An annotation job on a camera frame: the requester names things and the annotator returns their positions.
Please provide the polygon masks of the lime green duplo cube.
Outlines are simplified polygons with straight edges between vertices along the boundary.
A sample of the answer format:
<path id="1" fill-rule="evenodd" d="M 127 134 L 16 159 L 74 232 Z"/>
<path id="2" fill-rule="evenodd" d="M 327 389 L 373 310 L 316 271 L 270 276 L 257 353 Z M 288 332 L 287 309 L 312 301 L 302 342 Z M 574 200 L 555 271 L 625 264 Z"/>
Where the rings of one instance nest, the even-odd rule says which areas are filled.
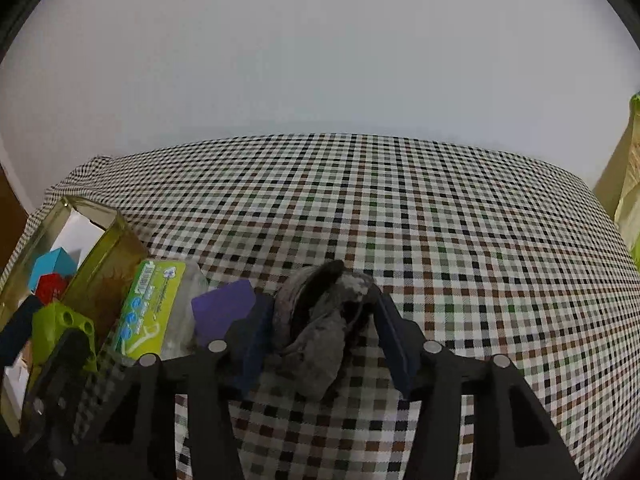
<path id="1" fill-rule="evenodd" d="M 58 341 L 66 330 L 80 330 L 88 338 L 89 356 L 84 366 L 88 373 L 96 372 L 96 331 L 91 320 L 64 306 L 58 300 L 38 310 L 32 317 L 32 369 L 30 370 L 27 391 L 35 387 L 44 364 L 50 358 Z"/>

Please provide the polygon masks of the grey sock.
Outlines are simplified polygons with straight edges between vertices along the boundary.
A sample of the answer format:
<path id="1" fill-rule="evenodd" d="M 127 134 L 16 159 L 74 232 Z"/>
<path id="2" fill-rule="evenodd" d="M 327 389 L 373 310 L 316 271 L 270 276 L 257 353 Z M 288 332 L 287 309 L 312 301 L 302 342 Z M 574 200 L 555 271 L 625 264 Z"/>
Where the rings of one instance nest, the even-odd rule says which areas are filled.
<path id="1" fill-rule="evenodd" d="M 341 260 L 304 266 L 284 282 L 274 297 L 272 348 L 297 393 L 316 402 L 326 397 L 376 296 L 372 276 Z"/>

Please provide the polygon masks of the turquoise duplo brick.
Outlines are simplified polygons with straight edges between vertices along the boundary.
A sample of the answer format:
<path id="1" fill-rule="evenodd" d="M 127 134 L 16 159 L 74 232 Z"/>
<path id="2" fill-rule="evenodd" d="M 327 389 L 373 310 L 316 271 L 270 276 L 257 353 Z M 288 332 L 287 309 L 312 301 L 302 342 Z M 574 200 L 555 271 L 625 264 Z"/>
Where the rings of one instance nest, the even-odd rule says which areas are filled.
<path id="1" fill-rule="evenodd" d="M 78 268 L 79 250 L 66 252 L 63 247 L 55 248 L 46 254 L 38 257 L 32 266 L 32 272 L 28 281 L 28 288 L 35 292 L 38 280 L 42 274 L 58 273 L 69 278 L 74 275 Z"/>

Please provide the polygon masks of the white block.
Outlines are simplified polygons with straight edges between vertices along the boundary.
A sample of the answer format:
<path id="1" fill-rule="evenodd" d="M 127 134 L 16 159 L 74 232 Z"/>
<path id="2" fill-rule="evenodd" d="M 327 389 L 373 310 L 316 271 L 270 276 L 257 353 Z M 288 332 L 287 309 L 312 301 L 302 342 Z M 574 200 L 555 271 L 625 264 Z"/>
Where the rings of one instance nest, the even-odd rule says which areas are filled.
<path id="1" fill-rule="evenodd" d="M 29 380 L 29 370 L 23 353 L 20 353 L 12 366 L 4 369 L 3 389 L 9 397 L 12 408 L 17 414 L 22 411 L 27 384 Z"/>

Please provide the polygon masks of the purple block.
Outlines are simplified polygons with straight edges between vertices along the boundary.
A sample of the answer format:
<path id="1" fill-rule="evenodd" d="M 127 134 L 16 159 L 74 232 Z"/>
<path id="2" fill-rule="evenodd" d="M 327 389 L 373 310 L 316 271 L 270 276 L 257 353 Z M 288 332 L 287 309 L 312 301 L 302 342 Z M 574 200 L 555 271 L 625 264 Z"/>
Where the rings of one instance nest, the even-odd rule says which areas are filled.
<path id="1" fill-rule="evenodd" d="M 249 280 L 225 284 L 191 300 L 194 333 L 200 347 L 224 339 L 231 324 L 246 318 L 256 295 Z"/>

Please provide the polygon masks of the red duplo brick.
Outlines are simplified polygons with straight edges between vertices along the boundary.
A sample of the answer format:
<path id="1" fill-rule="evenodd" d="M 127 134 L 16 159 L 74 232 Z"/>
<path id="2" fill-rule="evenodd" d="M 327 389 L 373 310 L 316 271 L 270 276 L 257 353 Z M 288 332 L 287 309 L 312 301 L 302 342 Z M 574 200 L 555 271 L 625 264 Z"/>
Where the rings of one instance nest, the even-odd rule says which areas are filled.
<path id="1" fill-rule="evenodd" d="M 44 306 L 47 306 L 64 295 L 67 285 L 68 278 L 64 278 L 61 274 L 42 274 L 35 289 L 35 296 Z"/>

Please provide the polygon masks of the gold tin box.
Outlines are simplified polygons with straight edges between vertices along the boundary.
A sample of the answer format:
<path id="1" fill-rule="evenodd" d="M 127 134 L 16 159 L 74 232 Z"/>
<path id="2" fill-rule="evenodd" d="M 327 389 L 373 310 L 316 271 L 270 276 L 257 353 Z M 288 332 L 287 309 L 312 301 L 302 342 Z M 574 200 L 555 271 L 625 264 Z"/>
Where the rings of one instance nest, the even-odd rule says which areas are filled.
<path id="1" fill-rule="evenodd" d="M 93 322 L 94 351 L 100 352 L 120 315 L 145 244 L 119 211 L 77 196 L 62 197 L 36 224 L 2 278 L 1 324 L 6 325 L 31 295 L 49 254 L 68 255 L 75 270 L 60 301 Z"/>

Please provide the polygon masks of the checkered tablecloth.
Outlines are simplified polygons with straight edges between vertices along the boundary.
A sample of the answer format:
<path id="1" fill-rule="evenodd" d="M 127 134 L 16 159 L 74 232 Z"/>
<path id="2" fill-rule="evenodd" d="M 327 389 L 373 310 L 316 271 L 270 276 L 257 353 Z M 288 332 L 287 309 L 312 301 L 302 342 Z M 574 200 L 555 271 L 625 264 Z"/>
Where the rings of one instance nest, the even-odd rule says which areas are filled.
<path id="1" fill-rule="evenodd" d="M 639 273 L 574 174 L 523 156 L 358 134 L 248 136 L 98 156 L 48 188 L 118 210 L 156 258 L 275 292 L 302 266 L 370 274 L 424 334 L 510 356 L 580 474 L 639 431 Z"/>

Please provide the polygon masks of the green pineapple print cloth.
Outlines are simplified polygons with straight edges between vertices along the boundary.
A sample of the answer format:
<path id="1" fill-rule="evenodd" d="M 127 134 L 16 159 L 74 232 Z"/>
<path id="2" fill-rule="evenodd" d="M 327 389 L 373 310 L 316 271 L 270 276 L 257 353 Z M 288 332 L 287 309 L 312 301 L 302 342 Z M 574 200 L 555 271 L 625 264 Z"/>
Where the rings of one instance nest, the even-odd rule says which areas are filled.
<path id="1" fill-rule="evenodd" d="M 640 99 L 629 101 L 627 127 L 593 189 L 614 221 L 634 264 L 639 266 Z"/>

